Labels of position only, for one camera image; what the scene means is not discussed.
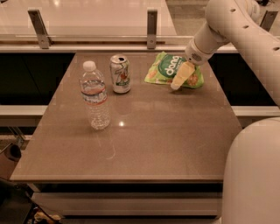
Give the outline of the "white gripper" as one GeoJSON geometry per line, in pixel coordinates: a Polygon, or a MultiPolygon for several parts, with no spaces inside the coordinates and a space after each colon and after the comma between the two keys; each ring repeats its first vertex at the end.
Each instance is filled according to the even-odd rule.
{"type": "Polygon", "coordinates": [[[188,61],[180,66],[171,82],[173,90],[178,90],[194,73],[195,65],[203,65],[211,58],[211,50],[208,47],[204,47],[201,43],[197,43],[195,38],[192,38],[185,48],[185,58],[188,61]]]}

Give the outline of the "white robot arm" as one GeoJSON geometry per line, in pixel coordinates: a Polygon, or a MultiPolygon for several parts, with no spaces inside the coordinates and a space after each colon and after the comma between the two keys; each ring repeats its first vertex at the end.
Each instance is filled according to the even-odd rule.
{"type": "MultiPolygon", "coordinates": [[[[179,89],[228,43],[280,106],[280,40],[257,23],[255,0],[209,0],[206,22],[185,48],[171,83],[179,89]]],[[[280,224],[280,115],[262,107],[235,110],[245,128],[232,142],[223,178],[221,224],[280,224]]]]}

